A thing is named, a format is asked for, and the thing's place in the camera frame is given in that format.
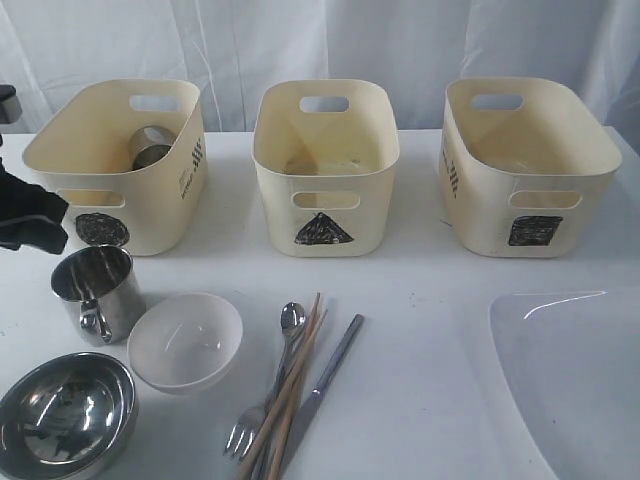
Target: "knife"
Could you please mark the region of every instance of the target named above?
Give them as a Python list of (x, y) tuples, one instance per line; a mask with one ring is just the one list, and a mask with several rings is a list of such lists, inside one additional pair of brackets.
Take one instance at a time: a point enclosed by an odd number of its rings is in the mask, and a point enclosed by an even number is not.
[(327, 393), (331, 380), (333, 380), (333, 377), (338, 371), (338, 368), (342, 363), (342, 359), (345, 357), (357, 333), (360, 331), (360, 327), (363, 322), (364, 317), (360, 314), (353, 318), (351, 325), (349, 325), (349, 328), (342, 337), (342, 340), (340, 340), (335, 352), (331, 355), (331, 359), (329, 360), (327, 367), (324, 369), (324, 372), (322, 372), (320, 380), (318, 380), (318, 383), (309, 394), (309, 397), (298, 409), (295, 417), (293, 417), (289, 436), (287, 437), (287, 444), (284, 449), (284, 454), (282, 455), (282, 463), (280, 465), (281, 475), (284, 474), (287, 466), (291, 462), (291, 459), (296, 454), (300, 443), (302, 443), (304, 434), (309, 429), (309, 425), (311, 425), (311, 421), (316, 415), (318, 408)]

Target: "stainless steel cup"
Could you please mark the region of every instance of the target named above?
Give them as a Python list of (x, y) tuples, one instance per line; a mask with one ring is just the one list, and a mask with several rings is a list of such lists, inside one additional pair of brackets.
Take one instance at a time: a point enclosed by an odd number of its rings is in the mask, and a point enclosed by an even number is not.
[(153, 165), (169, 153), (176, 136), (172, 131), (150, 125), (137, 130), (129, 140), (129, 155), (133, 160), (132, 170)]
[(95, 346), (126, 338), (146, 310), (127, 251), (92, 246), (65, 258), (51, 275), (80, 335)]

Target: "fork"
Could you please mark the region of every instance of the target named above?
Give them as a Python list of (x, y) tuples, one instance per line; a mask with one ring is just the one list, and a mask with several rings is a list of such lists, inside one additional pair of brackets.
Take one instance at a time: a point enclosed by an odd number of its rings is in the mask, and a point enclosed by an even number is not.
[(298, 342), (300, 335), (295, 339), (295, 343), (290, 352), (283, 355), (280, 359), (280, 365), (278, 366), (278, 374), (276, 381), (274, 382), (273, 389), (265, 397), (265, 399), (257, 405), (245, 410), (238, 421), (233, 426), (229, 440), (224, 448), (224, 455), (231, 454), (231, 458), (238, 457), (238, 461), (242, 461), (244, 457), (249, 453), (249, 449), (253, 444), (253, 440), (258, 435), (258, 430), (262, 427), (267, 414), (269, 413), (269, 407), (273, 400), (278, 396), (280, 389), (284, 383), (284, 380), (291, 370), (293, 360), (295, 360), (301, 343)]

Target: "transparent plastic tray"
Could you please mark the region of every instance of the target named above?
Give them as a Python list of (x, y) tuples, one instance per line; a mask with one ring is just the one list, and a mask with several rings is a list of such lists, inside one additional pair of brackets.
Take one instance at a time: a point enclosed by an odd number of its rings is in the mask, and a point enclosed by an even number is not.
[(490, 309), (511, 394), (560, 480), (640, 478), (640, 288)]

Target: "pitcher handle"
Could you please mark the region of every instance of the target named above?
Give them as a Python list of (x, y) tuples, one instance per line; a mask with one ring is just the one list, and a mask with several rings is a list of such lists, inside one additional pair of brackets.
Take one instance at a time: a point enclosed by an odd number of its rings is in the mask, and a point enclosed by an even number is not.
[(82, 302), (80, 307), (80, 328), (90, 335), (99, 335), (106, 344), (111, 342), (111, 329), (104, 319), (96, 299)]

